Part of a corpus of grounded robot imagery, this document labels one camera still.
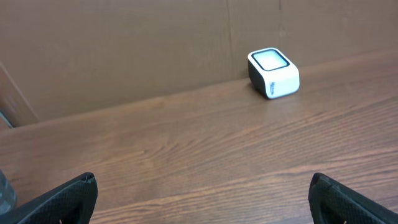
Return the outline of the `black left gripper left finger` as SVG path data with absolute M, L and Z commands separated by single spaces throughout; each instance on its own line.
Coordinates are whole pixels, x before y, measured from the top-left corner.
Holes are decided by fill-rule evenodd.
M 1 215 L 1 223 L 89 223 L 97 197 L 95 176 L 85 172 Z

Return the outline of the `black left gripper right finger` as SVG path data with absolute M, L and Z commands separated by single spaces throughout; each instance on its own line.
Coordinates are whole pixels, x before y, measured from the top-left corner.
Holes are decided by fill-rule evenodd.
M 313 175 L 308 201 L 314 224 L 397 223 L 397 214 L 331 177 Z

